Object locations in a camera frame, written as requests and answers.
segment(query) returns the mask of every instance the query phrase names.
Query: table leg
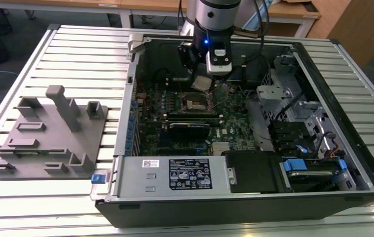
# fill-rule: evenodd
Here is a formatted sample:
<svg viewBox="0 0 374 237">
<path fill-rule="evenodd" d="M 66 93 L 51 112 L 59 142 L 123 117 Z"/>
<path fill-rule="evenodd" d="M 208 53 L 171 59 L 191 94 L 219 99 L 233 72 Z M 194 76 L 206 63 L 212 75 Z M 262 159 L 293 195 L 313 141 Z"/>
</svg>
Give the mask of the table leg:
<svg viewBox="0 0 374 237">
<path fill-rule="evenodd" d="M 128 9 L 120 9 L 120 17 L 122 17 L 122 26 L 123 28 L 134 27 L 134 16 Z"/>
<path fill-rule="evenodd" d="M 24 12 L 27 13 L 30 20 L 34 20 L 35 19 L 35 10 L 24 10 Z"/>
<path fill-rule="evenodd" d="M 142 24 L 147 24 L 147 18 L 146 18 L 146 15 L 140 15 L 140 19 L 142 19 Z"/>
<path fill-rule="evenodd" d="M 307 33 L 310 32 L 314 21 L 315 21 L 315 19 L 305 19 L 303 23 L 298 27 L 294 37 L 297 37 L 297 38 L 307 37 Z"/>
<path fill-rule="evenodd" d="M 122 27 L 120 16 L 118 14 L 108 13 L 107 17 L 108 17 L 108 22 L 111 27 Z"/>
</svg>

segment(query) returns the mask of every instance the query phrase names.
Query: floor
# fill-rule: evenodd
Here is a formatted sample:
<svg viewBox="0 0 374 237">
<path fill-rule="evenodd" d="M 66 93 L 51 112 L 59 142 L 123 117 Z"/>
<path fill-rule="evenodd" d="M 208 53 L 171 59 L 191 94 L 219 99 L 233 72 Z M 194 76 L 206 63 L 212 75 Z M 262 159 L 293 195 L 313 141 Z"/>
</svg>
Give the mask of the floor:
<svg viewBox="0 0 374 237">
<path fill-rule="evenodd" d="M 110 27 L 107 14 L 75 12 L 63 14 L 62 12 L 36 11 L 35 16 L 36 19 L 30 20 L 23 10 L 9 10 L 8 20 L 13 27 L 13 33 L 4 36 L 3 41 L 11 53 L 11 59 L 0 64 L 0 71 L 20 72 L 51 23 Z M 114 24 L 119 25 L 118 16 L 112 16 L 111 21 Z M 167 17 L 164 19 L 164 17 L 156 16 L 152 19 L 147 19 L 147 21 L 148 23 L 143 24 L 142 19 L 135 16 L 134 26 L 136 28 L 147 29 L 176 29 L 175 17 Z M 363 68 L 363 71 L 374 83 L 374 58 Z M 0 74 L 0 99 L 7 94 L 13 80 L 13 75 Z"/>
</svg>

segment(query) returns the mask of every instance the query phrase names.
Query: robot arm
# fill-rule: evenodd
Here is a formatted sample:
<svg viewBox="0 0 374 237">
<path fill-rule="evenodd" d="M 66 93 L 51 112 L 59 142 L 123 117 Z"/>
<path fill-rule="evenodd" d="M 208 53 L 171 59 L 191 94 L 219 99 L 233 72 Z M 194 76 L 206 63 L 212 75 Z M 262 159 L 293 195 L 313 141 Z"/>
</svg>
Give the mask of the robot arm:
<svg viewBox="0 0 374 237">
<path fill-rule="evenodd" d="M 192 52 L 210 75 L 233 70 L 231 35 L 241 0 L 196 0 Z"/>
</svg>

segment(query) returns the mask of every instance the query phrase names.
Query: metal bracket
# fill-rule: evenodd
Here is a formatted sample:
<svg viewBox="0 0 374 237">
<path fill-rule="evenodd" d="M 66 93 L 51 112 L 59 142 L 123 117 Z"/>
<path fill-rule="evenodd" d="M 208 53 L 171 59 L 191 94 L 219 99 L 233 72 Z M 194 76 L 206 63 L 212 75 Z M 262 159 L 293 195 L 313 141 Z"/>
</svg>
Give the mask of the metal bracket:
<svg viewBox="0 0 374 237">
<path fill-rule="evenodd" d="M 128 36 L 128 51 L 135 53 L 140 50 L 140 45 L 143 45 L 143 34 L 131 34 Z"/>
<path fill-rule="evenodd" d="M 235 178 L 235 170 L 234 170 L 234 168 L 227 168 L 227 174 L 229 174 L 230 185 L 235 185 L 237 184 L 237 178 Z"/>
</svg>

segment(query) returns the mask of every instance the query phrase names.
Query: wooden desk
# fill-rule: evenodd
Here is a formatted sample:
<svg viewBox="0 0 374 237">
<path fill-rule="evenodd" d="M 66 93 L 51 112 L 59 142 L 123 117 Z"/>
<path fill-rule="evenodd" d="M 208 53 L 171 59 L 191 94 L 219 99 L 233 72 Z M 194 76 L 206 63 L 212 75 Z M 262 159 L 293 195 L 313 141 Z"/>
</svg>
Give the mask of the wooden desk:
<svg viewBox="0 0 374 237">
<path fill-rule="evenodd" d="M 183 0 L 183 12 L 187 9 Z M 0 0 L 0 8 L 24 10 L 74 11 L 111 13 L 122 16 L 123 28 L 132 28 L 132 15 L 178 16 L 178 0 Z M 309 12 L 299 3 L 281 2 L 270 7 L 270 17 L 274 23 L 298 24 L 295 37 L 305 38 L 313 23 L 319 19 L 318 12 Z"/>
<path fill-rule="evenodd" d="M 183 11 L 187 7 L 187 1 L 183 1 Z M 126 15 L 158 15 L 176 16 L 179 10 L 178 0 L 122 0 L 119 5 L 120 12 Z M 269 9 L 271 22 L 298 24 L 298 29 L 294 29 L 293 36 L 305 38 L 311 29 L 314 21 L 321 18 L 319 12 L 309 12 L 301 3 L 279 2 L 271 5 Z M 131 28 L 132 25 L 124 25 L 124 28 Z"/>
</svg>

